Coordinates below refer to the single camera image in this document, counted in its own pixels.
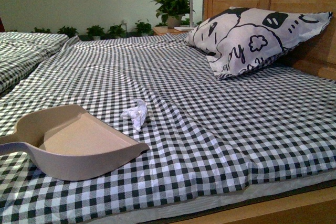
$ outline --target beige dustpan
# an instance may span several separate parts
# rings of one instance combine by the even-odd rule
[[[25,115],[14,134],[0,137],[0,144],[0,155],[26,152],[44,173],[63,180],[100,176],[149,149],[78,105]]]

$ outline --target pillowcase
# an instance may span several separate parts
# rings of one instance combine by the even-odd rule
[[[191,30],[185,42],[207,53],[216,79],[222,80],[270,65],[320,34],[331,17],[332,12],[293,14],[230,7]]]

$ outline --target pothos plant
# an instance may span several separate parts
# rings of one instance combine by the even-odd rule
[[[124,30],[121,25],[113,25],[110,27],[110,29],[107,31],[107,34],[111,35],[113,38],[126,37],[126,30]]]
[[[73,28],[72,26],[71,27],[64,26],[64,27],[60,28],[57,33],[58,34],[66,34],[66,35],[68,35],[69,38],[72,38],[76,34],[78,34],[77,29]]]
[[[202,23],[202,21],[199,21],[197,23],[195,23],[196,26],[200,25]],[[185,20],[181,21],[181,26],[188,26],[190,25],[190,19],[186,18]]]
[[[91,27],[88,27],[86,28],[87,29],[87,34],[89,36],[102,36],[104,35],[104,28],[99,26],[99,25],[96,25],[96,26],[91,26]]]
[[[155,4],[161,5],[156,10],[156,17],[161,16],[162,22],[166,22],[168,16],[173,16],[178,19],[181,14],[190,13],[189,0],[153,0]]]
[[[165,23],[165,22],[160,22],[160,23],[158,23],[156,26],[167,26],[167,23]]]
[[[138,31],[138,34],[151,34],[152,33],[152,25],[145,22],[141,22],[141,19],[138,20],[137,23],[135,23],[136,30]]]
[[[51,34],[50,29],[44,29],[44,28],[34,28],[34,31],[32,33],[43,33],[43,34]]]

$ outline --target nightstand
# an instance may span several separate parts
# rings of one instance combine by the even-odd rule
[[[188,32],[188,31],[178,31],[178,30],[175,30],[174,28],[168,28],[166,26],[155,26],[153,27],[153,31],[154,31],[154,35],[165,35],[166,33],[184,34]]]

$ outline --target bed sheet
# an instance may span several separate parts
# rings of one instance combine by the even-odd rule
[[[61,50],[64,34],[0,33],[0,94]]]
[[[79,182],[25,153],[0,158],[0,222],[74,223],[336,168],[336,82],[282,65],[217,81],[185,35],[79,42],[0,99],[0,135],[24,114],[78,104],[150,150]],[[140,133],[120,114],[148,103]]]

